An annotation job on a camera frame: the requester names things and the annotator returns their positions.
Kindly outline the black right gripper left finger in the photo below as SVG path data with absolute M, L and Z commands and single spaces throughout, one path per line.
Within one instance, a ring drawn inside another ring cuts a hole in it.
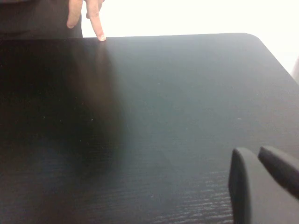
M 299 222 L 299 199 L 282 188 L 249 149 L 233 150 L 228 188 L 235 224 Z

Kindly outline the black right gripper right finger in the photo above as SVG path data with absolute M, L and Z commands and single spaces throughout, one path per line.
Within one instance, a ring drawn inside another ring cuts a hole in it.
M 260 147 L 258 159 L 273 179 L 296 199 L 299 198 L 299 160 L 284 151 Z

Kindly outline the person's left hand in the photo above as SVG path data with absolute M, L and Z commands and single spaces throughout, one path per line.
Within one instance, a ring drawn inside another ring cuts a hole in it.
M 99 41 L 106 40 L 101 21 L 100 21 L 100 9 L 102 7 L 103 0 L 86 0 L 86 17 L 90 20 L 92 28 Z M 81 16 L 81 10 L 83 6 L 83 0 L 70 0 L 69 1 L 69 13 L 67 20 L 67 27 L 74 28 Z

